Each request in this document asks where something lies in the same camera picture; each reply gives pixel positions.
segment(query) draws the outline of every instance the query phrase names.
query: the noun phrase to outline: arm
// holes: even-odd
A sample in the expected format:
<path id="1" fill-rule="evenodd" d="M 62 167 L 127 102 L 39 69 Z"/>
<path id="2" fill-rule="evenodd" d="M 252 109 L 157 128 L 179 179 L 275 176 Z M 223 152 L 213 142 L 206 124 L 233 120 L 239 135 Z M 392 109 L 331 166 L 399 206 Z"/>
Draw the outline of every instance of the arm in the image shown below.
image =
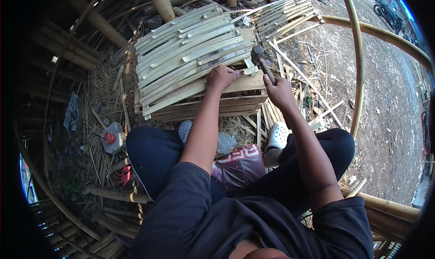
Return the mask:
<path id="1" fill-rule="evenodd" d="M 313 210 L 343 199 L 328 156 L 296 106 L 290 82 L 277 78 L 274 86 L 267 75 L 263 80 L 270 100 L 281 110 L 293 131 L 300 174 L 310 193 Z"/>
<path id="2" fill-rule="evenodd" d="M 207 92 L 193 121 L 179 162 L 193 163 L 211 175 L 211 166 L 218 145 L 220 95 L 238 75 L 239 72 L 224 65 L 216 66 L 207 75 Z"/>

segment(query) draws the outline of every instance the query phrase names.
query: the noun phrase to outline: black shirt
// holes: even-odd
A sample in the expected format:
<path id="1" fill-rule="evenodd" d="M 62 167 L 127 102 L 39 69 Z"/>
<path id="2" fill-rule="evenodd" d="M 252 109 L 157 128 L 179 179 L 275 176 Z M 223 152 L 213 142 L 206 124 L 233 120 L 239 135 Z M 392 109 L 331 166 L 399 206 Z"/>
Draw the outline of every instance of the black shirt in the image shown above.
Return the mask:
<path id="1" fill-rule="evenodd" d="M 363 198 L 325 205 L 313 214 L 313 226 L 305 227 L 266 197 L 224 198 L 211 205 L 209 174 L 183 162 L 172 167 L 131 252 L 136 259 L 227 259 L 239 242 L 258 237 L 265 248 L 292 258 L 373 258 Z"/>

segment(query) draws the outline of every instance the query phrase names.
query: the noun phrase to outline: red bottle cap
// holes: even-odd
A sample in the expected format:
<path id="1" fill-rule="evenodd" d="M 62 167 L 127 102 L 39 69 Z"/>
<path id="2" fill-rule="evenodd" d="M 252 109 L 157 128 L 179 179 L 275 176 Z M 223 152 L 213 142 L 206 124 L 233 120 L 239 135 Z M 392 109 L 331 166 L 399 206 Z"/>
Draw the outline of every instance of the red bottle cap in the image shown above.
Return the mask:
<path id="1" fill-rule="evenodd" d="M 106 132 L 104 133 L 104 136 L 103 136 L 103 137 L 104 137 L 103 142 L 106 143 L 106 144 L 113 144 L 113 143 L 115 142 L 115 140 L 116 140 L 115 135 L 111 134 L 111 133 L 108 132 L 108 131 L 106 131 Z"/>

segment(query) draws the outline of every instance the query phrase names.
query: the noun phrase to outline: hand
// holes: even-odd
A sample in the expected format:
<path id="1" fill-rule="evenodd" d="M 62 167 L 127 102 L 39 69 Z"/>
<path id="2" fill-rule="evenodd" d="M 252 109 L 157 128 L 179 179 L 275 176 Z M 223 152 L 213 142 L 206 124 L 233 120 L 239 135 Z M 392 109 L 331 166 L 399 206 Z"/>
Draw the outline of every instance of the hand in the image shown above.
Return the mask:
<path id="1" fill-rule="evenodd" d="M 276 77 L 276 85 L 273 85 L 266 74 L 263 75 L 263 82 L 268 91 L 269 99 L 281 111 L 296 111 L 296 100 L 291 90 L 291 83 L 281 77 Z"/>
<path id="2" fill-rule="evenodd" d="M 208 88 L 223 91 L 225 88 L 229 87 L 239 75 L 239 71 L 234 71 L 225 65 L 215 66 L 206 77 Z"/>

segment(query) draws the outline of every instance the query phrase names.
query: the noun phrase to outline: motorcycle wheel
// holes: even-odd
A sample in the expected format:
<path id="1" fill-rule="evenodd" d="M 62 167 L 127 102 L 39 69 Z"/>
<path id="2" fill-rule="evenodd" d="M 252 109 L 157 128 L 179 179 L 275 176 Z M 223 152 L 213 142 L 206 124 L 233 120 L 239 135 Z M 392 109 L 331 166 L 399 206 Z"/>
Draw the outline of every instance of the motorcycle wheel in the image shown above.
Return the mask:
<path id="1" fill-rule="evenodd" d="M 384 13 L 383 13 L 383 11 L 382 11 L 382 6 L 380 6 L 379 4 L 375 4 L 375 5 L 373 5 L 373 11 L 374 11 L 378 16 L 381 16 L 381 17 L 384 16 Z"/>

